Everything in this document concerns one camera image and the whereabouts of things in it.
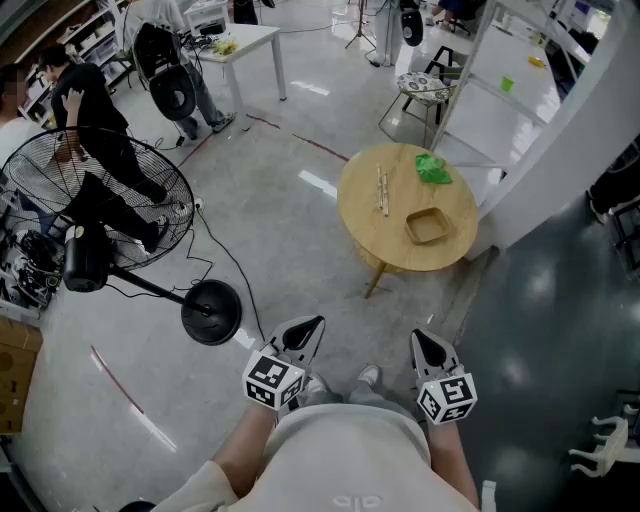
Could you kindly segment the white rectangular table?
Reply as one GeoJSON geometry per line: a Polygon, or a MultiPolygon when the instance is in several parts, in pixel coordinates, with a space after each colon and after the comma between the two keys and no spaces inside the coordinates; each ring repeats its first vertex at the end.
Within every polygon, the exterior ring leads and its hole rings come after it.
{"type": "Polygon", "coordinates": [[[251,128],[251,121],[247,115],[234,64],[240,58],[255,52],[263,45],[269,43],[272,50],[279,99],[285,101],[287,99],[287,91],[280,46],[280,32],[281,29],[279,27],[229,24],[227,31],[221,35],[221,38],[224,41],[230,40],[236,43],[236,47],[232,53],[222,55],[210,49],[205,49],[198,54],[191,53],[193,57],[197,57],[201,62],[215,64],[220,66],[224,71],[230,89],[233,107],[236,112],[236,120],[243,131],[248,131],[251,128]]]}

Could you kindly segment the cardboard box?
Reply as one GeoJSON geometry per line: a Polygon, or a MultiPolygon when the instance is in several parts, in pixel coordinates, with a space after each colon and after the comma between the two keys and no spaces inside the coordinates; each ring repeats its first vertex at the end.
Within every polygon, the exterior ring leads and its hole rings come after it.
{"type": "Polygon", "coordinates": [[[0,435],[22,430],[24,410],[37,356],[39,328],[0,316],[0,435]]]}

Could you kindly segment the square wooden tray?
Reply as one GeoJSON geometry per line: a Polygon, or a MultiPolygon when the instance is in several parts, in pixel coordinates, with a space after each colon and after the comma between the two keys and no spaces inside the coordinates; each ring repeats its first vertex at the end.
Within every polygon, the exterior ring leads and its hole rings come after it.
{"type": "Polygon", "coordinates": [[[450,231],[447,215],[437,207],[429,207],[409,214],[405,231],[414,245],[425,245],[446,236],[450,231]]]}

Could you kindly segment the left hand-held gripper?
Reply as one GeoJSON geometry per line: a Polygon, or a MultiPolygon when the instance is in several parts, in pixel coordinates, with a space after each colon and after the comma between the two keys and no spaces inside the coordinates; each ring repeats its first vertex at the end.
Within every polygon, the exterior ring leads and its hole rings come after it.
{"type": "Polygon", "coordinates": [[[242,373],[246,398],[279,411],[302,393],[310,364],[324,335],[321,315],[302,316],[279,324],[260,350],[254,350],[242,373]]]}

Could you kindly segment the person's left shoe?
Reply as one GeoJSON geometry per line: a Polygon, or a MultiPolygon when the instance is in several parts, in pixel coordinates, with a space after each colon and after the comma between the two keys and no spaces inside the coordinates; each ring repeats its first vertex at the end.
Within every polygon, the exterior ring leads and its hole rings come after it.
{"type": "Polygon", "coordinates": [[[305,388],[307,402],[322,401],[331,397],[331,390],[325,380],[317,373],[311,373],[305,388]]]}

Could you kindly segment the round wooden table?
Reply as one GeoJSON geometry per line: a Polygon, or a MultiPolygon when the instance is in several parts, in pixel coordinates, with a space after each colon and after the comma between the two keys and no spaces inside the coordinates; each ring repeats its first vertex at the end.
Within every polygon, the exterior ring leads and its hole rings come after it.
{"type": "Polygon", "coordinates": [[[364,294],[370,297],[380,277],[392,270],[432,272],[459,261],[475,241],[477,206],[465,179],[453,166],[451,184],[424,183],[415,158],[427,150],[411,144],[385,143],[367,148],[344,166],[337,206],[352,239],[368,255],[375,273],[364,294]],[[377,165],[388,175],[389,216],[378,209],[377,165]],[[429,207],[448,217],[450,231],[425,245],[414,245],[405,231],[406,217],[429,207]]]}

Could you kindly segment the white shelving unit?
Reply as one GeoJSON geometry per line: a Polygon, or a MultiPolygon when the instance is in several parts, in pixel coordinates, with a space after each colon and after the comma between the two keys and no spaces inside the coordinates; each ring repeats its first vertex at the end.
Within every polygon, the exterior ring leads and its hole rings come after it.
{"type": "Polygon", "coordinates": [[[119,55],[115,35],[116,16],[123,12],[129,0],[54,0],[61,11],[44,15],[36,10],[36,19],[46,21],[42,28],[17,56],[15,62],[27,70],[27,99],[18,108],[18,115],[50,128],[55,124],[51,107],[53,85],[38,70],[41,52],[55,44],[75,62],[90,62],[99,67],[110,92],[116,84],[128,80],[132,65],[119,55]]]}

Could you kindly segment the white printer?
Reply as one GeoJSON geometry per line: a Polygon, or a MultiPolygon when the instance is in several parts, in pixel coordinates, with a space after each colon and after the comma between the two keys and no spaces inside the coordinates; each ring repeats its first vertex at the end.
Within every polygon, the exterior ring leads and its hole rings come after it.
{"type": "Polygon", "coordinates": [[[194,37],[220,35],[230,22],[227,0],[197,0],[184,16],[194,37]]]}

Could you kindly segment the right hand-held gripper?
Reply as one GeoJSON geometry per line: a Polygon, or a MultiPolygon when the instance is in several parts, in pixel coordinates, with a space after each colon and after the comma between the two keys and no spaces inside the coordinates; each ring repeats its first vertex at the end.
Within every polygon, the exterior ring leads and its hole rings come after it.
{"type": "MultiPolygon", "coordinates": [[[[410,336],[416,370],[428,364],[457,364],[454,347],[440,336],[414,329],[410,336]]],[[[419,380],[417,404],[432,425],[456,422],[467,417],[477,402],[473,376],[457,364],[437,377],[419,380]]]]}

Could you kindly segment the person's left forearm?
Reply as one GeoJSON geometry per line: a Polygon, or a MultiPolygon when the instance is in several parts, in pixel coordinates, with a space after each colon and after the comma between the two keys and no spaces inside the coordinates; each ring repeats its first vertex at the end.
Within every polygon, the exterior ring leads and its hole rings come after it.
{"type": "Polygon", "coordinates": [[[246,496],[258,478],[276,418],[274,410],[250,402],[213,457],[238,498],[246,496]]]}

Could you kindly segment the black tripod stand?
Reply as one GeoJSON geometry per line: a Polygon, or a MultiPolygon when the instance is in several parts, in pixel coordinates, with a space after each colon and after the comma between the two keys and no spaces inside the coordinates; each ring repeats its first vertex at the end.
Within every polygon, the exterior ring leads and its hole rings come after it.
{"type": "Polygon", "coordinates": [[[358,26],[355,35],[349,40],[349,42],[345,45],[344,49],[349,49],[356,41],[359,39],[364,40],[368,43],[373,50],[376,49],[376,46],[373,40],[367,36],[364,31],[364,12],[368,6],[368,0],[358,0],[358,26]]]}

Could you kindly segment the chair with patterned cushion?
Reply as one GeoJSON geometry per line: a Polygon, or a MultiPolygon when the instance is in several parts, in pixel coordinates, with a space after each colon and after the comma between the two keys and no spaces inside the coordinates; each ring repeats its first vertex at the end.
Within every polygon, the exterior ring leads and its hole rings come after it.
{"type": "Polygon", "coordinates": [[[380,118],[378,128],[393,142],[398,142],[397,136],[388,130],[393,121],[389,115],[404,99],[397,121],[400,122],[406,114],[422,123],[424,144],[433,139],[456,92],[467,60],[467,54],[441,46],[423,70],[401,74],[396,81],[398,92],[380,118]]]}

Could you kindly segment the pile of backpack rigs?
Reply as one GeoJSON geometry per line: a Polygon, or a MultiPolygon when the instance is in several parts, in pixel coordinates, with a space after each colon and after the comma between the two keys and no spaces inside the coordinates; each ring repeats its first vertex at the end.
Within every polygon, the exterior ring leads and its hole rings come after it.
{"type": "Polygon", "coordinates": [[[0,235],[0,298],[46,310],[62,281],[61,247],[50,237],[29,230],[0,235]]]}

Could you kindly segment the white plastic rack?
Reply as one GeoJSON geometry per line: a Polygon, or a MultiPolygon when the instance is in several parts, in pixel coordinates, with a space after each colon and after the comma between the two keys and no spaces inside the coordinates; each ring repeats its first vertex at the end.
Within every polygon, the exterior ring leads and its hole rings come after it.
{"type": "Polygon", "coordinates": [[[628,421],[619,416],[604,419],[594,416],[590,422],[595,426],[612,427],[613,430],[607,435],[594,435],[594,439],[599,441],[599,444],[593,452],[570,449],[568,451],[570,456],[578,456],[595,464],[595,468],[590,469],[583,464],[575,463],[570,466],[570,471],[581,472],[590,478],[604,477],[626,448],[629,433],[628,421]]]}

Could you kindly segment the person's white shirt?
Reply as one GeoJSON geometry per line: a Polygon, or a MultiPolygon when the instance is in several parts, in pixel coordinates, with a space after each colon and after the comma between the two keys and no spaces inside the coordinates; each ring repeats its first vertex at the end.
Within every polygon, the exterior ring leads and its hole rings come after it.
{"type": "Polygon", "coordinates": [[[364,405],[322,404],[286,415],[255,483],[237,494],[206,462],[153,512],[476,512],[432,468],[421,427],[364,405]]]}

